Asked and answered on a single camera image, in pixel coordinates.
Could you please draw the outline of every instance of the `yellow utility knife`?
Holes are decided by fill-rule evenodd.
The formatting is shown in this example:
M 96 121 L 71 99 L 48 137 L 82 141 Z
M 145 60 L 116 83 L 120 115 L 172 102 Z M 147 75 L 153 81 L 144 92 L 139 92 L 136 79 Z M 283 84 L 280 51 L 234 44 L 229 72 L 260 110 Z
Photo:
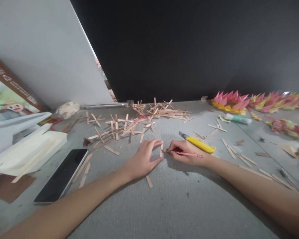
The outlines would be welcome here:
M 179 135 L 182 136 L 184 139 L 186 139 L 191 144 L 195 145 L 197 148 L 205 151 L 206 153 L 213 153 L 216 150 L 216 147 L 210 147 L 207 144 L 204 144 L 203 142 L 195 139 L 194 137 L 188 136 L 181 131 L 179 132 Z

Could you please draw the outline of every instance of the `smartphone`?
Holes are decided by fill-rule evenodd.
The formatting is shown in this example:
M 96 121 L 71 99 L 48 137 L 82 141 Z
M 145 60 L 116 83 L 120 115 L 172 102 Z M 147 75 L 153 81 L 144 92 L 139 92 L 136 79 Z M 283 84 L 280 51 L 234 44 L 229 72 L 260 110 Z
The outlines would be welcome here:
M 70 187 L 74 176 L 87 155 L 88 149 L 71 150 L 35 198 L 34 202 L 53 203 L 62 197 Z

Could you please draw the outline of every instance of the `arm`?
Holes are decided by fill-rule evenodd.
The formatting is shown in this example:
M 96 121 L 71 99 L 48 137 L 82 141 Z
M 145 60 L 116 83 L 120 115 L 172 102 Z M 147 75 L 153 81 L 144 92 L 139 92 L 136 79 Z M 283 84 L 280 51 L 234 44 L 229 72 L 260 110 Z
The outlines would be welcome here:
M 153 148 L 161 144 L 159 139 L 144 141 L 136 155 L 117 171 L 35 212 L 2 238 L 65 238 L 110 193 L 152 171 L 163 160 L 150 161 Z
M 201 154 L 204 158 L 176 154 L 180 148 L 186 153 Z M 286 230 L 299 236 L 299 192 L 251 173 L 237 165 L 205 153 L 190 142 L 173 140 L 167 150 L 175 160 L 210 169 L 227 180 L 250 201 L 266 212 Z

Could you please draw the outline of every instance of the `pink pencil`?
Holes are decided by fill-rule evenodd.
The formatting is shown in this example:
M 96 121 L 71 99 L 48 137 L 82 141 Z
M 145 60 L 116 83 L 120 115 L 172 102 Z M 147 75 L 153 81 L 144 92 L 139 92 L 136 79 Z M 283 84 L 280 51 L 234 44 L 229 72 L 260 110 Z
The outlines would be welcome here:
M 181 154 L 181 155 L 186 155 L 186 156 L 199 157 L 199 158 L 203 158 L 204 157 L 203 155 L 200 155 L 200 154 L 184 153 L 184 152 L 178 152 L 178 151 L 175 151 L 175 153 Z

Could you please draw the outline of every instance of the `white wall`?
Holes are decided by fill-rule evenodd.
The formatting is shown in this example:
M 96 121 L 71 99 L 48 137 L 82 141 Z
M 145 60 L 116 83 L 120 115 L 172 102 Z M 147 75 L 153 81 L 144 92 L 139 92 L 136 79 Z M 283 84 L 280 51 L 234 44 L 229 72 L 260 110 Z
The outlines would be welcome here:
M 52 108 L 113 102 L 69 0 L 0 0 L 0 59 Z

